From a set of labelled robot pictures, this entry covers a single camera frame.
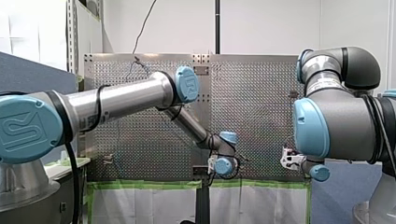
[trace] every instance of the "power cord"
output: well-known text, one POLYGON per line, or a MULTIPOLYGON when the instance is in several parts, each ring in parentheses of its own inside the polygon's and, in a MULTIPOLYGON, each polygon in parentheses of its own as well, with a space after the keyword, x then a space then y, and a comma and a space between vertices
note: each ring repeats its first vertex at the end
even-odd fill
POLYGON ((142 29, 140 30, 140 33, 136 38, 136 42, 134 43, 134 51, 132 51, 132 54, 134 54, 134 52, 137 49, 137 44, 139 43, 139 38, 143 34, 143 31, 145 30, 145 26, 146 26, 146 22, 148 21, 149 14, 151 13, 151 10, 154 8, 154 5, 156 2, 157 2, 157 0, 154 0, 151 4, 151 7, 149 8, 148 15, 146 16, 145 20, 143 21, 142 29))
POLYGON ((79 180, 78 180, 78 166, 76 156, 74 154, 74 150, 70 143, 65 143, 67 154, 69 154, 70 165, 72 167, 72 176, 73 176, 73 195, 74 195, 74 207, 73 207, 73 224, 78 224, 79 217, 79 180))

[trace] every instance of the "metal backdrop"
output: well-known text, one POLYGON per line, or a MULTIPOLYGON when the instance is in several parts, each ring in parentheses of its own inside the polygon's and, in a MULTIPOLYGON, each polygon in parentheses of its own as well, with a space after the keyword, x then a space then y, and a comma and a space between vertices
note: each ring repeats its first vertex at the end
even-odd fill
MULTIPOLYGON (((292 97, 303 92, 295 62, 294 56, 92 54, 85 57, 85 86, 142 80, 153 71, 173 76, 179 66, 191 66, 201 91, 186 107, 211 132, 238 133, 237 151, 249 159, 242 176, 301 181, 302 174, 279 162, 284 141, 292 135, 292 97)), ((91 181, 191 180, 192 166, 207 159, 206 151, 156 109, 98 127, 87 133, 86 145, 91 181)))

